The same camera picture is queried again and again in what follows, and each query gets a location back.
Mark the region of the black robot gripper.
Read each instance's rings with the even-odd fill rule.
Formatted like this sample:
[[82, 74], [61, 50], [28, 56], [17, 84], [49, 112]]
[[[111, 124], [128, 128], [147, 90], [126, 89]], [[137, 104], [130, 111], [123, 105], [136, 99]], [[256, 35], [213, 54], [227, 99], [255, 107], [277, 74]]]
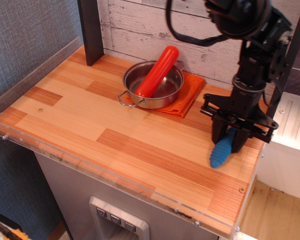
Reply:
[[266, 115], [259, 106], [266, 84], [249, 86], [238, 78], [232, 80], [230, 96], [204, 94], [201, 112], [210, 116], [212, 123], [211, 139], [217, 144], [225, 135], [228, 127], [236, 128], [232, 142], [232, 153], [238, 153], [248, 138], [263, 142], [271, 141], [273, 131], [279, 125]]

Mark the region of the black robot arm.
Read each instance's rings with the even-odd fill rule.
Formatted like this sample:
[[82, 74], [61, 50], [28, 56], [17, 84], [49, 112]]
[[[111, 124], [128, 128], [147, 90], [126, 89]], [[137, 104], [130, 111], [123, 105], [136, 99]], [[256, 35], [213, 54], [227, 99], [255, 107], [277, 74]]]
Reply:
[[212, 141], [220, 142], [232, 127], [233, 153], [249, 138], [269, 143], [278, 124], [259, 103], [266, 100], [267, 84], [287, 70], [291, 23], [269, 0], [208, 0], [205, 6], [224, 38], [242, 42], [231, 95], [204, 95], [201, 112], [212, 119]]

